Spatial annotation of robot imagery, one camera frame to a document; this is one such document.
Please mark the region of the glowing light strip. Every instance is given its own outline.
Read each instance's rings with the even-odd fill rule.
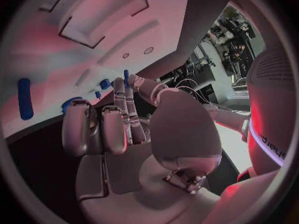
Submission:
[[[252,137],[254,138],[254,140],[258,143],[258,145],[260,146],[260,148],[274,161],[276,162],[279,166],[283,166],[284,165],[284,161],[280,158],[278,158],[277,156],[275,156],[275,154],[270,151],[267,146],[261,141],[261,139],[258,137],[258,135],[255,133],[255,130],[253,128],[252,125],[252,121],[250,119],[249,121],[249,131],[252,135]]]

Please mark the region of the blue object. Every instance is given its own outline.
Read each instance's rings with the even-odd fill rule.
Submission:
[[[129,71],[128,70],[124,70],[124,77],[125,77],[125,86],[128,88],[129,87],[129,83],[128,83],[128,79],[129,79]]]
[[[64,102],[61,107],[62,107],[62,112],[63,114],[66,113],[66,109],[70,106],[71,102],[74,101],[74,100],[81,100],[82,97],[74,97],[74,98],[71,98],[69,100],[67,100],[66,102]]]
[[[95,94],[96,94],[96,98],[98,98],[98,99],[101,98],[101,93],[99,91],[96,91]]]
[[[30,96],[30,80],[22,78],[17,83],[17,97],[22,120],[28,120],[33,117],[33,108]]]
[[[100,82],[100,87],[102,90],[106,90],[110,87],[110,81],[108,79],[104,79]]]

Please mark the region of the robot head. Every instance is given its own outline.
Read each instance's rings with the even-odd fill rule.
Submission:
[[[294,129],[295,86],[282,47],[268,49],[255,59],[247,84],[252,113],[249,154],[260,175],[283,166]]]

